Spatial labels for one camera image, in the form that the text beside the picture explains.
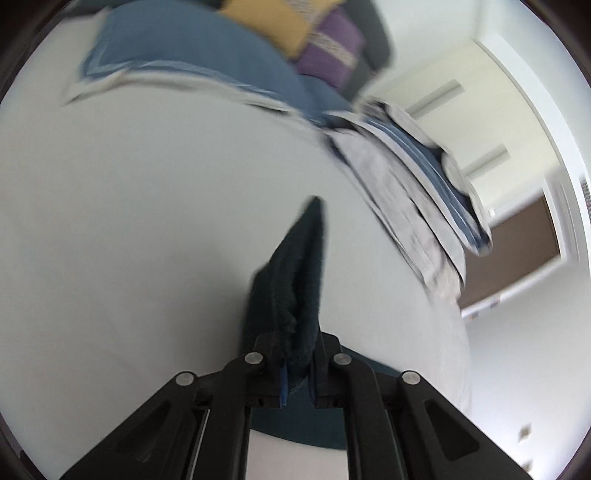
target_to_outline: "mattress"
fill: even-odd
[[[0,411],[57,479],[177,372],[223,368],[253,273],[326,201],[320,324],[464,411],[457,305],[430,296],[298,119],[129,84],[62,104],[93,18],[60,23],[0,105]],[[347,478],[346,453],[252,432],[247,478]]]

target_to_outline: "gray headboard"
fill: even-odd
[[[105,5],[117,7],[132,0],[80,0],[69,9],[68,16],[88,15],[100,11]],[[193,0],[219,9],[223,0]],[[378,11],[372,0],[346,0],[343,8],[365,37],[365,47],[357,68],[341,94],[353,100],[374,75],[390,62],[391,48]]]

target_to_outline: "yellow cushion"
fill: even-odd
[[[220,13],[269,40],[289,59],[306,46],[310,31],[343,0],[226,0]]]

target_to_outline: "dark green cloth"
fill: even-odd
[[[278,332],[287,363],[287,406],[256,408],[252,428],[292,442],[325,448],[345,446],[345,424],[340,408],[316,410],[312,405],[307,374],[320,331],[318,311],[322,282],[324,241],[323,201],[314,197],[256,274],[243,322],[241,353],[252,351],[261,333]],[[375,371],[398,372],[343,348],[368,362]]]

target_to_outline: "purple pillow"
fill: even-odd
[[[310,33],[295,69],[299,74],[318,77],[341,89],[357,66],[364,44],[357,26],[337,7]]]

